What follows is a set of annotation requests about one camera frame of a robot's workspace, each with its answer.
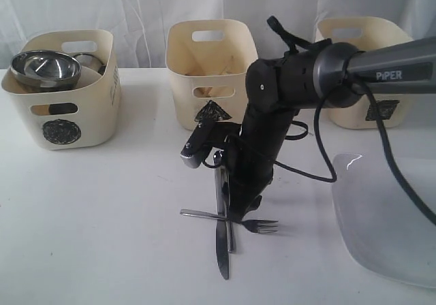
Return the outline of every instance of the white curtain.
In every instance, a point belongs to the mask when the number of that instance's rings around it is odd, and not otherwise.
[[[164,67],[169,28],[184,20],[231,18],[247,23],[261,57],[279,57],[283,42],[268,28],[283,26],[314,38],[319,20],[377,16],[413,38],[436,35],[434,0],[0,0],[0,68],[36,35],[66,29],[107,29],[120,67]]]

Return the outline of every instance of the white table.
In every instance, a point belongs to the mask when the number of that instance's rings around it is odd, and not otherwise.
[[[179,158],[179,126],[164,69],[120,69],[116,135],[92,148],[38,148],[0,93],[0,304],[434,304],[436,292],[393,282],[349,256],[330,185],[275,170],[260,209],[276,236],[236,227],[230,280],[215,258],[214,173]],[[397,156],[436,158],[434,97],[422,97],[390,136]],[[312,111],[300,120],[311,122]],[[322,119],[337,153],[380,153],[376,131]],[[285,163],[328,174],[315,138],[286,143]]]

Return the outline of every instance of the stainless steel bowl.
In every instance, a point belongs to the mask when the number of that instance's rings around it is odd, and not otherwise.
[[[51,50],[22,52],[11,61],[15,79],[34,93],[69,91],[79,80],[80,71],[75,58]]]

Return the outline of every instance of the fork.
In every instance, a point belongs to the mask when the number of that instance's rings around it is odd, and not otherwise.
[[[213,219],[213,220],[222,220],[222,221],[231,221],[238,223],[239,225],[243,225],[245,229],[248,231],[254,233],[254,234],[271,234],[273,232],[277,232],[275,228],[277,228],[277,225],[275,223],[278,223],[278,221],[272,221],[272,220],[234,220],[228,217],[225,217],[223,215],[219,214],[213,214],[209,212],[202,212],[202,211],[195,211],[195,210],[188,210],[186,208],[183,208],[180,210],[181,215],[186,216],[196,216],[198,218],[206,218],[206,219]]]

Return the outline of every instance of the butter knife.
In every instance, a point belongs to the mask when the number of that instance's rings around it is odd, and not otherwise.
[[[215,152],[213,156],[213,162],[215,165],[221,163],[221,152]],[[223,191],[223,177],[221,174],[221,168],[215,169],[215,188],[217,196],[217,213],[225,215],[224,201],[221,196]],[[229,264],[229,252],[227,243],[227,225],[225,221],[217,220],[216,230],[216,251],[219,271],[224,279],[228,280],[230,277],[230,264]]]

